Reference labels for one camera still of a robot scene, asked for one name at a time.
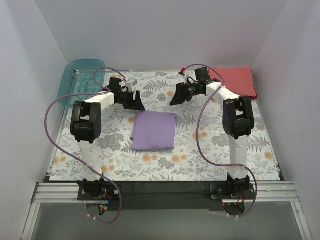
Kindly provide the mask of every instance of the metal frame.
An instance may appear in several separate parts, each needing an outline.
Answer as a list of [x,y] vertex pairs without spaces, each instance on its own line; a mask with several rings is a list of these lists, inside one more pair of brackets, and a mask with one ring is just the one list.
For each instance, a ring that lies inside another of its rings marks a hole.
[[301,202],[292,201],[291,206],[292,206],[295,220],[298,224],[302,239],[312,239],[304,212],[302,211]]
[[[104,203],[103,201],[78,201],[79,186],[76,183],[38,183],[32,198],[22,240],[30,240],[34,232],[42,203]],[[311,240],[311,234],[292,181],[259,181],[257,202],[290,202],[303,240]]]

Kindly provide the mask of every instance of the table surface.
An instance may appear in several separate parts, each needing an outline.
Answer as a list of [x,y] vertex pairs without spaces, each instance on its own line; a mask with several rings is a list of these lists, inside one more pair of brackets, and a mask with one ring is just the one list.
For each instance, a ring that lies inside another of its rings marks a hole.
[[[114,73],[107,72],[105,86]],[[125,110],[115,104],[102,112],[102,133],[98,141],[98,155],[105,176],[114,181],[224,181],[228,167],[209,165],[200,156],[196,143],[196,126],[205,95],[194,96],[190,102],[169,106],[176,84],[183,81],[176,71],[129,71],[127,80],[137,80],[134,90],[139,90],[146,110],[178,114],[174,150],[132,151],[130,135],[134,116],[138,112]],[[247,166],[258,181],[279,181],[277,160],[258,108],[252,101],[255,127],[249,138]],[[58,144],[66,151],[80,157],[80,148],[70,133],[72,109],[66,108],[61,122]],[[211,100],[200,123],[200,145],[209,160],[219,164],[230,162],[227,135],[222,126],[222,108]],[[51,181],[76,181],[83,179],[84,166],[57,150],[53,158]]]

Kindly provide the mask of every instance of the glass panel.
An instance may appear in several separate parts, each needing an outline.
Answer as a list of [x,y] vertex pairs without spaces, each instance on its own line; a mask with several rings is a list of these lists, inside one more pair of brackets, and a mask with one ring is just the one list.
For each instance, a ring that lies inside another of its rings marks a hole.
[[[98,206],[92,208],[98,212]],[[110,220],[115,214],[116,212],[109,211],[102,217]],[[302,239],[290,202],[257,202],[253,210],[239,220],[209,214],[205,209],[125,210],[112,225],[86,217],[86,205],[82,203],[41,204],[33,240],[99,238]]]

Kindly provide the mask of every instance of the white enclosure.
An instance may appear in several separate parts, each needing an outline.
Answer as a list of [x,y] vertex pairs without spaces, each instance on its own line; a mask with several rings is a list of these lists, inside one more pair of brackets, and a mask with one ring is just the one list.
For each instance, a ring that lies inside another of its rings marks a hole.
[[252,66],[281,171],[320,239],[319,13],[319,0],[0,0],[0,238],[20,239],[46,173],[44,114],[65,67],[100,59],[119,70]]

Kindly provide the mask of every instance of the floral tablecloth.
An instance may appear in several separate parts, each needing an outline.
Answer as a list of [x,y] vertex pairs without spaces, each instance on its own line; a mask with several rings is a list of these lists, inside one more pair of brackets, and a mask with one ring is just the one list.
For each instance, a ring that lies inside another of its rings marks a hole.
[[[172,151],[132,151],[130,135],[134,126],[133,110],[115,104],[102,113],[102,133],[98,139],[101,169],[114,181],[224,181],[227,167],[215,167],[200,156],[196,143],[196,124],[207,99],[193,97],[182,105],[169,106],[176,84],[183,81],[175,71],[126,72],[128,80],[137,80],[134,90],[140,90],[146,110],[176,113],[176,135]],[[114,73],[107,73],[105,85]],[[255,127],[249,138],[247,166],[257,180],[280,180],[265,126],[256,101],[252,101]],[[70,133],[72,109],[66,114],[59,145],[81,157],[80,148]],[[230,161],[228,138],[222,126],[222,108],[214,100],[207,106],[200,124],[200,144],[207,158],[215,163]],[[57,151],[53,161],[51,181],[83,179],[84,167],[75,159]]]

